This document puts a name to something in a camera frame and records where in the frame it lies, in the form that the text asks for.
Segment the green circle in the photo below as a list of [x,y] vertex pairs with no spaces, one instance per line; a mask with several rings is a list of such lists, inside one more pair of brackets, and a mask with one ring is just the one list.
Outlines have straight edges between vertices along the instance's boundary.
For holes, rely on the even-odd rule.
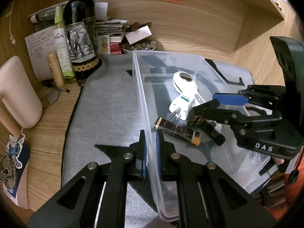
[[101,38],[101,41],[102,41],[103,43],[106,43],[106,42],[108,41],[108,39],[107,39],[106,37],[102,37],[102,38]]

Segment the gray felt mat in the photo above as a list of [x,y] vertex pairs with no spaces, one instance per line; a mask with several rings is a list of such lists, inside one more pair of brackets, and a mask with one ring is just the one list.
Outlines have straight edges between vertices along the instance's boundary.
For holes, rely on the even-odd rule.
[[[70,126],[63,159],[63,185],[89,162],[110,162],[95,144],[129,146],[139,139],[137,91],[133,78],[126,72],[132,70],[132,55],[101,58],[102,66],[87,79]],[[247,70],[215,63],[230,81],[238,82],[241,76],[245,85],[253,83]],[[254,177],[250,188],[255,189],[265,178]],[[149,182],[128,184],[125,227],[173,227],[158,218]]]

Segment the clear plastic container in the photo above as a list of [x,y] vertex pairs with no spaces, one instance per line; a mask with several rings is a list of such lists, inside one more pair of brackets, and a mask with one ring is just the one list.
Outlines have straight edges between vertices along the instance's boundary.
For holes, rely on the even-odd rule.
[[[169,105],[179,95],[172,84],[173,74],[177,71],[185,71],[192,76],[198,86],[198,92],[206,101],[210,101],[216,92],[232,92],[218,73],[199,55],[165,51],[133,51],[133,79],[137,83],[141,122],[146,135],[147,167],[151,188],[159,217],[167,222],[179,218],[177,189],[175,182],[160,181],[156,130],[153,124],[157,117],[176,122],[175,119],[169,118]],[[226,108],[249,115],[243,106]],[[186,125],[186,122],[181,120],[177,123]],[[215,162],[241,186],[246,184],[269,160],[269,156],[238,147],[228,125],[222,125],[222,133],[226,137],[226,142],[222,146],[217,146],[201,130],[194,129],[203,134],[199,146],[167,134],[164,134],[165,140],[174,143],[176,151],[193,162],[199,164]]]

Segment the spray bottle cap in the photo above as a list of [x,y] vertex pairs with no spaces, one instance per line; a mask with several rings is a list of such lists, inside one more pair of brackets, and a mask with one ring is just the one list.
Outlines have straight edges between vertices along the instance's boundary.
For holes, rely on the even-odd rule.
[[55,24],[63,21],[62,6],[55,7]]

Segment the metal bolt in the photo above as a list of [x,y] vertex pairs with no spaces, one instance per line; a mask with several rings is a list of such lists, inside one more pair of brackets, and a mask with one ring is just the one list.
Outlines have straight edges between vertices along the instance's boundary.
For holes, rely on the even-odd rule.
[[131,159],[133,157],[133,154],[132,153],[125,153],[123,155],[124,159]]
[[180,154],[178,154],[178,153],[172,153],[171,154],[171,158],[172,159],[179,159],[181,156],[180,156]]
[[240,130],[240,134],[241,134],[241,135],[245,135],[245,134],[246,134],[246,130],[242,128],[242,129]]
[[97,167],[97,164],[96,164],[95,162],[88,163],[88,168],[89,168],[90,170],[93,170],[93,169],[95,169],[96,167]]
[[209,163],[207,163],[207,167],[208,167],[210,170],[214,170],[214,169],[216,168],[216,163],[209,162]]

